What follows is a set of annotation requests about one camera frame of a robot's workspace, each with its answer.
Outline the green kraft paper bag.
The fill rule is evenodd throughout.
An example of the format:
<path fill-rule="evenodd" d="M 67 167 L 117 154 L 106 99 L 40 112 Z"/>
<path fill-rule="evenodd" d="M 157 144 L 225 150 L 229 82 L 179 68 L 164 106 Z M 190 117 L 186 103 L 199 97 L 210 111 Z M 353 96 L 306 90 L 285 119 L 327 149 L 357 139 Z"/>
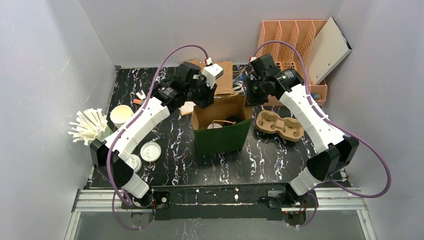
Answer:
<path fill-rule="evenodd" d="M 253 121 L 252 108 L 245 106 L 246 98 L 245 95 L 216 98 L 207 108 L 194 107 L 191 123 L 198 156 L 235 151 L 244 147 Z M 231 116 L 237 116 L 243 121 L 226 125 L 226 119 Z M 213 122 L 223 123 L 224 126 L 207 129 Z"/>

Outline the brown pulp cup carrier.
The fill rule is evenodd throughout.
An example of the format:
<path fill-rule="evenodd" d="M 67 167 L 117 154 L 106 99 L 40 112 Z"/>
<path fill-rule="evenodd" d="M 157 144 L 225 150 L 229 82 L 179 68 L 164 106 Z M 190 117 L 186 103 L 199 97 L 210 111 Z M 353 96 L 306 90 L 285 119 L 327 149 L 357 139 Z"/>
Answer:
<path fill-rule="evenodd" d="M 278 134 L 281 138 L 297 142 L 304 136 L 300 121 L 292 117 L 280 117 L 277 113 L 262 110 L 255 119 L 257 130 L 267 134 Z"/>

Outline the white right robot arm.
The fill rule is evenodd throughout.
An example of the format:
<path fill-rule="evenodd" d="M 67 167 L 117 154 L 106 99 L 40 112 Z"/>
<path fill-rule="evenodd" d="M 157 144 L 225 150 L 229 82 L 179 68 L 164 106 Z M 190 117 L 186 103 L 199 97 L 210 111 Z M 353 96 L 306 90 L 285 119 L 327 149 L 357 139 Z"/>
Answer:
<path fill-rule="evenodd" d="M 310 99 L 305 81 L 294 68 L 281 70 L 271 54 L 251 57 L 249 61 L 253 79 L 247 81 L 246 104 L 261 105 L 268 96 L 279 99 L 304 128 L 317 153 L 307 160 L 305 169 L 286 186 L 288 197 L 299 198 L 346 167 L 359 141 L 327 123 L 327 116 Z"/>

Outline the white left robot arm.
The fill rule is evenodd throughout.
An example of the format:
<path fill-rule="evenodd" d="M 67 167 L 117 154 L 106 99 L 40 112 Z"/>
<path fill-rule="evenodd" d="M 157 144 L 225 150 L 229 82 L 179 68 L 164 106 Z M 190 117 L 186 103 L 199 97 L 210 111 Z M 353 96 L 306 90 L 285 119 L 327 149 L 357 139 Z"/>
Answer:
<path fill-rule="evenodd" d="M 216 80 L 223 73 L 223 68 L 217 63 L 200 68 L 196 64 L 183 62 L 173 76 L 155 82 L 151 95 L 127 122 L 104 140 L 94 139 L 90 143 L 94 169 L 114 188 L 123 189 L 135 198 L 142 199 L 150 187 L 126 160 L 156 125 L 186 101 L 201 108 L 213 104 Z"/>

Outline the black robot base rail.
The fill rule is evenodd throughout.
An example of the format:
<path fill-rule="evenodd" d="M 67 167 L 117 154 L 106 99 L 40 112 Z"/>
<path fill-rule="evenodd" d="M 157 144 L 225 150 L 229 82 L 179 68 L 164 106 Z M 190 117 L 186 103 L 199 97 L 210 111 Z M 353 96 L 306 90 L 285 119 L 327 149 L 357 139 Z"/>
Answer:
<path fill-rule="evenodd" d="M 176 219 L 282 220 L 286 214 L 312 213 L 318 206 L 317 194 L 296 201 L 286 195 L 285 183 L 241 185 L 154 186 L 133 205 L 121 207 L 154 213 L 157 221 Z"/>

